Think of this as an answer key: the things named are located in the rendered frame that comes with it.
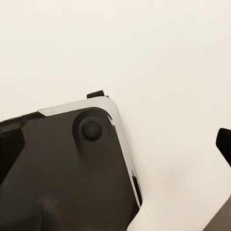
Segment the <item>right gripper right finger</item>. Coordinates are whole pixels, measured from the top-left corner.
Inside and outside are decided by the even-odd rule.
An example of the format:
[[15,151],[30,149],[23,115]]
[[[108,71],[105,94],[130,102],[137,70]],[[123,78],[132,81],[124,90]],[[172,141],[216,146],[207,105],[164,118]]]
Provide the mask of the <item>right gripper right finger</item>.
[[220,128],[218,131],[216,146],[222,153],[226,161],[231,167],[231,130]]

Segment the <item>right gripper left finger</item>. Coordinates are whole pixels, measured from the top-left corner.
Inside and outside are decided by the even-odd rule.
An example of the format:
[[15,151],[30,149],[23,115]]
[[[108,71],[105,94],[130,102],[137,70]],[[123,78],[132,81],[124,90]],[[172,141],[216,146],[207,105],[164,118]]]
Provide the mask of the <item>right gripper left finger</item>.
[[21,128],[0,133],[0,186],[25,147]]

